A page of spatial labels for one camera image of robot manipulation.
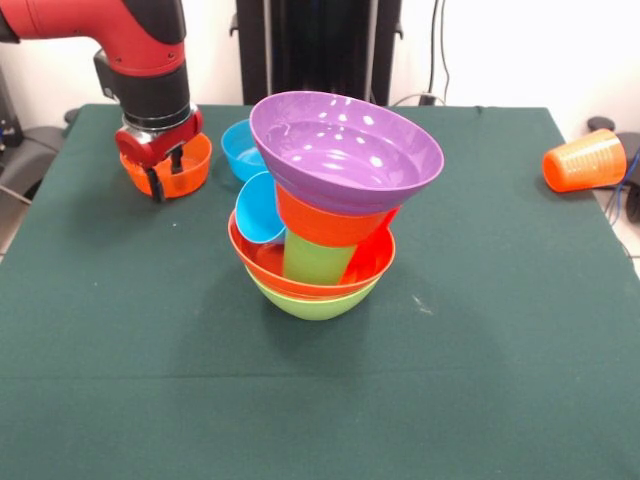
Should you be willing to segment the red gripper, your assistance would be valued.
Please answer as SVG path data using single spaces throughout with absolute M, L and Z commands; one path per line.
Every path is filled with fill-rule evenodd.
M 130 162 L 148 169 L 147 179 L 154 202 L 163 203 L 165 194 L 153 167 L 170 158 L 171 174 L 182 173 L 184 146 L 202 131 L 202 127 L 203 115 L 197 107 L 191 107 L 183 121 L 168 127 L 143 128 L 123 121 L 115 134 L 118 150 Z

